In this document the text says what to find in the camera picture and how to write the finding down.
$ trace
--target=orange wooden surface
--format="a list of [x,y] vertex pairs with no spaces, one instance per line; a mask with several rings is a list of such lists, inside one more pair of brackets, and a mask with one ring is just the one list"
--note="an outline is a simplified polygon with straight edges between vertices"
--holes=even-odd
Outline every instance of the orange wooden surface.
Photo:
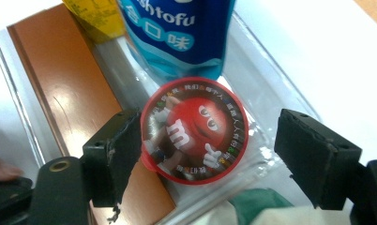
[[[91,52],[91,43],[64,5],[8,28],[38,100],[65,156],[82,146],[120,108]],[[122,204],[120,224],[151,224],[174,209],[158,176],[135,166]],[[96,209],[99,224],[112,210]]]

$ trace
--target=red round lid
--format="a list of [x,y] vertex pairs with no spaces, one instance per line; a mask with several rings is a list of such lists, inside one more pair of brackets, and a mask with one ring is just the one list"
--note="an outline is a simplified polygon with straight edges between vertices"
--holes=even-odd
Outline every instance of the red round lid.
[[205,78],[163,85],[145,105],[141,122],[144,165],[182,184],[220,179],[247,147],[248,121],[238,98]]

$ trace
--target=white glove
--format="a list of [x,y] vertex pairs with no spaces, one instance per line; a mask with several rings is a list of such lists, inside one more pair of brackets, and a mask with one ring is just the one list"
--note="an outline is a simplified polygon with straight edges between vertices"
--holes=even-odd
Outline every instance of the white glove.
[[165,122],[166,118],[168,118],[168,115],[171,111],[168,108],[164,108],[160,112],[154,112],[154,117],[156,118],[157,121],[160,123]]
[[204,156],[204,165],[210,168],[217,168],[218,159],[221,156],[220,151],[214,151],[209,143],[205,144],[207,153]]

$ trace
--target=tofu package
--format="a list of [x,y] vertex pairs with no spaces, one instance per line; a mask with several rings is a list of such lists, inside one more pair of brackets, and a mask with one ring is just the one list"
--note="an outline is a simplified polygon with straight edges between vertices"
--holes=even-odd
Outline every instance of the tofu package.
[[117,0],[132,55],[160,84],[216,80],[234,0]]

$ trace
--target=clear plastic packaging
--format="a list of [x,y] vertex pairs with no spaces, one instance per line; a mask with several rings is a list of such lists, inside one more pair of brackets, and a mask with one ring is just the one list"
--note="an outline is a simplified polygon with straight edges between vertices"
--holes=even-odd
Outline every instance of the clear plastic packaging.
[[[97,53],[121,105],[142,109],[158,85],[130,55],[125,38],[97,46]],[[189,223],[219,203],[252,187],[280,166],[283,162],[273,147],[281,109],[296,110],[318,118],[236,14],[230,24],[226,61],[218,82],[230,88],[247,111],[249,142],[245,155],[228,175],[210,184],[194,187],[165,180],[176,208],[159,224]]]

